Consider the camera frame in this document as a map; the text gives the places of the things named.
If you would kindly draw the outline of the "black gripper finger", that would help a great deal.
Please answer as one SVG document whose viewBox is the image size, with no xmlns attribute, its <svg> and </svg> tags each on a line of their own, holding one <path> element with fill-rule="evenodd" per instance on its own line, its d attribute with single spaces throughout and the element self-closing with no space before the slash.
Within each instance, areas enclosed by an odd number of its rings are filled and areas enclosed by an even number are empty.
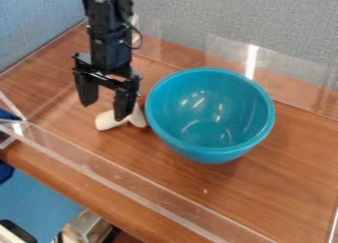
<svg viewBox="0 0 338 243">
<path fill-rule="evenodd" d="M 134 86 L 114 91 L 113 111 L 117 122 L 133 112 L 137 97 L 138 89 Z"/>
<path fill-rule="evenodd" d="M 97 101 L 98 85 L 88 73 L 74 71 L 73 78 L 78 101 L 86 107 Z"/>
</svg>

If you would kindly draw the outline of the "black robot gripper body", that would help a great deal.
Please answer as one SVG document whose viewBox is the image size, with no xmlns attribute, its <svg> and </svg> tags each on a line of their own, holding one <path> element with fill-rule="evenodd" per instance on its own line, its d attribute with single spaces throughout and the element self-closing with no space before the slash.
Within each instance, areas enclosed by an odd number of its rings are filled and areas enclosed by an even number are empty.
<svg viewBox="0 0 338 243">
<path fill-rule="evenodd" d="M 130 67 L 132 30 L 121 27 L 117 30 L 100 32 L 86 27 L 89 52 L 72 55 L 74 71 L 88 73 L 100 86 L 116 91 L 118 88 L 138 88 L 140 77 Z"/>
</svg>

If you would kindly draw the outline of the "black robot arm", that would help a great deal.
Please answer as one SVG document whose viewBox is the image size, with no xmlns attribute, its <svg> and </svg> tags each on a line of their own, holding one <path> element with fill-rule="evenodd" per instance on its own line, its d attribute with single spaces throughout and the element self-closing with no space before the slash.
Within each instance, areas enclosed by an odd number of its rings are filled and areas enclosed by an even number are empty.
<svg viewBox="0 0 338 243">
<path fill-rule="evenodd" d="M 72 55 L 72 74 L 77 97 L 84 107 L 97 101 L 98 87 L 114 91 L 113 113 L 118 122 L 132 112 L 140 92 L 141 77 L 130 67 L 132 33 L 141 35 L 132 25 L 132 0 L 81 0 L 88 19 L 89 52 Z"/>
</svg>

